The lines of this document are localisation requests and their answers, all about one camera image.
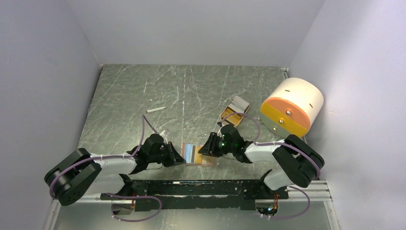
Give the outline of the brown leather card holder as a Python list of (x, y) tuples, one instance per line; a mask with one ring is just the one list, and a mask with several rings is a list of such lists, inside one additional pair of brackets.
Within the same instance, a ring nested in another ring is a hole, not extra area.
[(183, 142), (181, 156), (185, 159), (185, 164), (190, 166), (215, 166), (214, 157), (198, 153), (201, 148), (199, 145)]

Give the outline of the gold credit card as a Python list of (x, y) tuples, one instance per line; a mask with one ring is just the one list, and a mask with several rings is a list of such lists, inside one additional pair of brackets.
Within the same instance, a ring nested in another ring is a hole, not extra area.
[(199, 145), (191, 145), (191, 153), (190, 153), (190, 163), (192, 164), (202, 164), (203, 163), (203, 155), (199, 153), (199, 150), (202, 147)]

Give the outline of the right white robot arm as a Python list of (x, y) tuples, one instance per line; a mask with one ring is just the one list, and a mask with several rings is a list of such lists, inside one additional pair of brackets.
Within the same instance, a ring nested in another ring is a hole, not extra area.
[(268, 170), (259, 180), (258, 191), (263, 198), (271, 198), (277, 189), (293, 184), (308, 187), (325, 165), (324, 159), (296, 135), (259, 143), (244, 140), (233, 125), (223, 126), (220, 134), (212, 132), (198, 152), (217, 158), (231, 153), (241, 163), (277, 163), (278, 169)]

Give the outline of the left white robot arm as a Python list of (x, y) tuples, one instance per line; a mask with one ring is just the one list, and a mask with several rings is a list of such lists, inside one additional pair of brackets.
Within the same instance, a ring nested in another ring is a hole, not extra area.
[(143, 144), (118, 155), (99, 155), (79, 148), (47, 172), (44, 181), (62, 206), (92, 194), (111, 193), (127, 199), (133, 191), (129, 175), (147, 170), (150, 164), (172, 167), (185, 162), (170, 141), (152, 134)]

